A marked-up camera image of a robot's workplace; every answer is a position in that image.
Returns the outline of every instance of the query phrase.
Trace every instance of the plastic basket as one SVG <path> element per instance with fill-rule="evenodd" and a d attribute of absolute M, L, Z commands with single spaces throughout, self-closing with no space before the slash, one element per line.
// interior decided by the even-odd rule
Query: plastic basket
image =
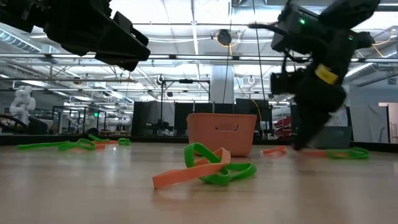
<path fill-rule="evenodd" d="M 248 156 L 256 120 L 255 115 L 193 113 L 187 117 L 189 142 L 199 142 L 211 151 L 223 147 L 235 157 Z"/>

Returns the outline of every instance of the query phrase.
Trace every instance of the tangled rubber bands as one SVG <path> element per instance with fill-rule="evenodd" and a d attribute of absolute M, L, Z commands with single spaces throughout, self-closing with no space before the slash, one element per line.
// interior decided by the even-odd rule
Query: tangled rubber bands
<path fill-rule="evenodd" d="M 195 161 L 195 152 L 203 157 Z M 231 154 L 224 148 L 211 152 L 199 143 L 187 146 L 184 158 L 186 169 L 169 170 L 152 178 L 155 189 L 197 178 L 207 184 L 226 186 L 231 181 L 251 177 L 257 171 L 254 164 L 231 163 Z"/>
<path fill-rule="evenodd" d="M 45 147 L 57 147 L 59 151 L 68 151 L 71 149 L 83 149 L 87 151 L 95 151 L 96 149 L 104 149 L 106 145 L 109 144 L 119 144 L 120 146 L 129 146 L 130 139 L 120 138 L 117 141 L 112 141 L 109 139 L 100 139 L 96 136 L 89 135 L 89 138 L 92 141 L 87 139 L 79 139 L 77 142 L 51 142 L 51 143 L 38 143 L 38 144 L 27 144 L 27 145 L 20 145 L 17 146 L 20 150 L 28 150 L 28 149 L 38 149 L 38 148 L 45 148 Z"/>
<path fill-rule="evenodd" d="M 266 156 L 280 157 L 285 155 L 287 148 L 285 146 L 278 146 L 273 149 L 264 150 L 263 153 Z M 310 157 L 328 157 L 330 159 L 369 159 L 370 152 L 360 147 L 354 147 L 352 149 L 327 149 L 319 151 L 302 151 L 303 155 Z"/>

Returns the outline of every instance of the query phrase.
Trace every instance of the yellow label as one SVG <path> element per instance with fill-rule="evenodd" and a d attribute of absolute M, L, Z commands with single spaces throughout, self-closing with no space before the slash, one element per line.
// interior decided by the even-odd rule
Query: yellow label
<path fill-rule="evenodd" d="M 318 68 L 315 70 L 315 74 L 322 79 L 323 81 L 325 81 L 327 84 L 335 84 L 335 82 L 338 79 L 338 76 L 331 73 L 329 71 L 329 68 L 319 64 Z"/>

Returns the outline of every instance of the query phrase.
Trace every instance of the green rubber band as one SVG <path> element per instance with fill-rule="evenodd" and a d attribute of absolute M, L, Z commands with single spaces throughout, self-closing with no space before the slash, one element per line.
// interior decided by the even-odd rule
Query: green rubber band
<path fill-rule="evenodd" d="M 185 165 L 191 168 L 195 165 L 194 152 L 200 153 L 204 158 L 208 159 L 210 163 L 219 163 L 221 158 L 212 153 L 204 145 L 194 143 L 187 146 L 184 150 Z M 200 177 L 202 181 L 207 184 L 216 184 L 226 186 L 233 180 L 241 180 L 254 175 L 257 168 L 254 164 L 228 164 L 220 170 L 219 173 L 207 177 Z"/>
<path fill-rule="evenodd" d="M 354 147 L 352 149 L 342 150 L 326 150 L 326 154 L 331 159 L 369 159 L 370 152 L 360 147 Z"/>
<path fill-rule="evenodd" d="M 57 146 L 61 146 L 61 145 L 66 144 L 66 143 L 70 143 L 70 141 L 38 143 L 38 144 L 25 144 L 25 145 L 19 145 L 19 146 L 17 146 L 17 148 L 19 150 L 39 149 L 39 148 L 44 148 L 44 147 L 57 147 Z"/>
<path fill-rule="evenodd" d="M 130 139 L 119 138 L 118 143 L 120 146 L 129 146 L 131 141 L 130 141 Z"/>
<path fill-rule="evenodd" d="M 89 134 L 88 137 L 91 138 L 94 141 L 110 141 L 109 139 L 100 139 L 99 137 L 96 137 L 96 136 L 94 136 L 92 134 Z"/>
<path fill-rule="evenodd" d="M 79 139 L 77 142 L 70 142 L 58 146 L 59 151 L 67 151 L 73 148 L 80 148 L 87 151 L 95 151 L 96 144 L 87 139 Z"/>

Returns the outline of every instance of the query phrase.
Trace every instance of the white pillar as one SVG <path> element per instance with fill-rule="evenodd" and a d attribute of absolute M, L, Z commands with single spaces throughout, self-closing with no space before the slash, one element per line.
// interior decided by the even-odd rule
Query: white pillar
<path fill-rule="evenodd" d="M 234 72 L 232 66 L 214 66 L 211 68 L 210 101 L 234 103 Z"/>

